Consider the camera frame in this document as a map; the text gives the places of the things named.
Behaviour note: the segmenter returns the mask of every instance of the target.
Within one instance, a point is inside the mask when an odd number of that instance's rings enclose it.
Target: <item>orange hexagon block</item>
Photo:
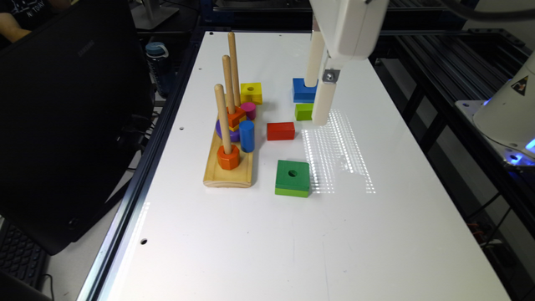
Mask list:
[[[232,153],[226,155],[225,148],[221,145],[217,151],[217,162],[222,169],[233,170],[240,165],[240,150],[235,145],[232,145]]]
[[[236,107],[236,113],[228,114],[228,127],[230,127],[231,130],[235,129],[237,126],[240,125],[240,122],[245,121],[246,118],[247,116],[246,116],[245,111],[240,107]]]

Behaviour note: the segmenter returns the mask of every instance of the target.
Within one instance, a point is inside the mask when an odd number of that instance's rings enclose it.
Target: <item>green cube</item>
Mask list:
[[[279,196],[308,197],[308,191],[295,191],[291,189],[275,188],[275,194]]]
[[[308,195],[310,190],[310,167],[308,163],[279,160],[275,188],[305,191]]]
[[[295,105],[295,120],[312,120],[312,108],[314,104]]]

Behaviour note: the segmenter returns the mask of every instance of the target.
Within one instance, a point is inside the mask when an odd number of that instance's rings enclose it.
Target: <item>blue light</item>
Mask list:
[[[526,145],[526,149],[533,152],[532,148],[535,147],[535,139],[533,139],[531,142],[529,142],[527,145]]]
[[[518,155],[516,156],[517,159],[512,159],[511,164],[516,165],[520,160],[522,159],[522,156]]]

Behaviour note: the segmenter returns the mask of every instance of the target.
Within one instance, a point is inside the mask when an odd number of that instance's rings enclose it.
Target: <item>wooden peg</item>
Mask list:
[[[240,96],[240,79],[237,75],[236,37],[233,32],[228,33],[228,48],[231,53],[232,86],[234,91],[235,106],[242,105]]]
[[[234,93],[232,92],[232,75],[231,75],[231,58],[223,55],[223,72],[225,73],[225,88],[227,88],[227,106],[228,113],[236,113],[234,104]]]
[[[216,92],[217,112],[219,113],[219,122],[221,124],[223,147],[225,148],[225,155],[230,155],[232,153],[232,144],[230,130],[228,129],[227,107],[225,106],[225,92],[223,91],[223,86],[220,84],[216,84],[216,86],[214,87],[214,91]]]

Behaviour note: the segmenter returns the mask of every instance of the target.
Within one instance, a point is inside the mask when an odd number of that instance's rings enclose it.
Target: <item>black cloth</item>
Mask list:
[[[54,16],[48,0],[0,0],[0,13],[11,13],[22,29],[34,30]],[[0,50],[11,43],[0,35]]]

